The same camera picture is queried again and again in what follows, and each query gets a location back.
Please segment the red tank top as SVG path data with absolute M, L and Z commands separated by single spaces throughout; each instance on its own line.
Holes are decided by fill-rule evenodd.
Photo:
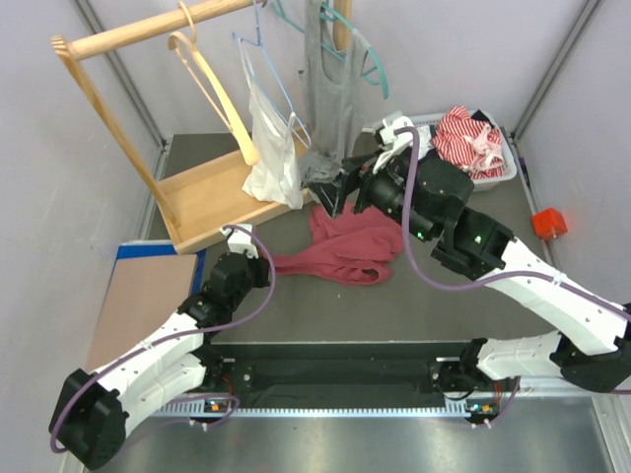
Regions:
M 388 267 L 403 251 L 400 225 L 378 209 L 354 213 L 346 203 L 342 214 L 330 217 L 323 206 L 310 213 L 312 244 L 294 255 L 273 258 L 279 275 L 309 275 L 347 286 L 386 281 Z

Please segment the wooden clothes hanger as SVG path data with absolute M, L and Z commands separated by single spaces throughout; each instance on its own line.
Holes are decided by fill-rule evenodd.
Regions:
M 197 30 L 187 6 L 182 1 L 178 1 L 177 6 L 185 15 L 191 35 L 181 32 L 169 34 L 168 49 L 175 52 L 205 99 L 236 140 L 245 163 L 253 167 L 259 162 L 259 153 L 222 83 L 197 48 Z

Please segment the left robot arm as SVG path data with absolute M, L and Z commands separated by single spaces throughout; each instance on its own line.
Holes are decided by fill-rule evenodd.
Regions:
M 221 255 L 202 289 L 154 333 L 92 372 L 76 369 L 65 378 L 48 426 L 50 449 L 99 469 L 155 412 L 192 389 L 217 388 L 224 369 L 211 338 L 238 326 L 233 314 L 251 290 L 273 291 L 275 283 L 263 245 Z

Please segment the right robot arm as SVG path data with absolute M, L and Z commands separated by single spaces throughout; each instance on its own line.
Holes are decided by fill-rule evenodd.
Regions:
M 610 393 L 630 378 L 630 308 L 609 303 L 534 254 L 514 233 L 466 203 L 469 176 L 439 158 L 410 167 L 404 150 L 382 169 L 375 157 L 348 158 L 330 182 L 308 186 L 338 217 L 349 194 L 354 212 L 379 210 L 408 237 L 437 244 L 432 257 L 468 279 L 460 287 L 493 289 L 531 310 L 553 331 L 512 340 L 478 338 L 440 368 L 445 391 L 480 390 L 509 377 L 558 377 L 587 391 Z

